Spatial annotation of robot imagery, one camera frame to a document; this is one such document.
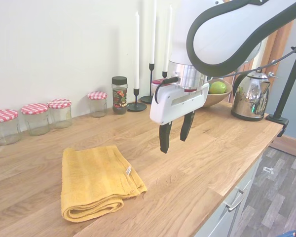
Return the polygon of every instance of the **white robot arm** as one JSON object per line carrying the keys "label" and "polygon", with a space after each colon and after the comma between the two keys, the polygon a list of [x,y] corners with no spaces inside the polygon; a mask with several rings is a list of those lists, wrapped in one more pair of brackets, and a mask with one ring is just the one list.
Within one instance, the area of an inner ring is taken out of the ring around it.
{"label": "white robot arm", "polygon": [[179,81],[161,87],[150,118],[160,124],[160,146],[169,147],[172,121],[185,116],[185,141],[194,111],[206,101],[207,76],[235,71],[257,45],[296,18],[296,0],[182,0],[176,14],[168,77]]}

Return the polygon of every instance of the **floor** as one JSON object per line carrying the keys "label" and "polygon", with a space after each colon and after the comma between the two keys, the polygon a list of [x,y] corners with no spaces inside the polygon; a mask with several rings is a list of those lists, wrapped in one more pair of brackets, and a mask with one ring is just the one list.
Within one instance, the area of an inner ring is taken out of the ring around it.
{"label": "floor", "polygon": [[[273,174],[263,171],[273,168]],[[296,229],[296,157],[263,154],[235,237],[276,237]]]}

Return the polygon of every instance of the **electric kettle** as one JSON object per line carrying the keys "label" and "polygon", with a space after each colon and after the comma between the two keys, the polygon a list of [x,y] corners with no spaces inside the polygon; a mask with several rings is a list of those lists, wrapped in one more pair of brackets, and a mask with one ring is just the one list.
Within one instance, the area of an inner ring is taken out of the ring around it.
{"label": "electric kettle", "polygon": [[241,74],[233,85],[231,114],[247,121],[263,119],[270,85],[264,73]]}

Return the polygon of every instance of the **white candle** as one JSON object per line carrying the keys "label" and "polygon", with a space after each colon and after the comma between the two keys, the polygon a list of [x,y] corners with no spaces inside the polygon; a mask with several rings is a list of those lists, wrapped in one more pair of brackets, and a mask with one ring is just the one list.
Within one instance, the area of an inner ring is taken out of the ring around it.
{"label": "white candle", "polygon": [[157,0],[153,0],[152,6],[152,46],[151,46],[151,59],[150,63],[154,64],[154,45],[156,40],[156,12],[157,12]]}
{"label": "white candle", "polygon": [[170,39],[171,39],[171,25],[172,25],[172,6],[169,6],[168,11],[168,25],[167,25],[167,38],[166,38],[166,46],[164,52],[164,62],[163,62],[163,71],[168,71],[169,65],[169,51],[170,51]]}
{"label": "white candle", "polygon": [[139,89],[139,14],[136,12],[136,42],[135,42],[135,83],[134,89]]}

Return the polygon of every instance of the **folded towel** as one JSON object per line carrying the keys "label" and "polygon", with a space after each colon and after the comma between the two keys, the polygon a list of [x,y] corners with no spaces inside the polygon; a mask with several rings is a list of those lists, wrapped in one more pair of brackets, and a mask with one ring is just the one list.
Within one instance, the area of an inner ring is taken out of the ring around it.
{"label": "folded towel", "polygon": [[147,188],[116,146],[63,153],[61,211],[72,222],[87,221],[118,211],[123,199]]}

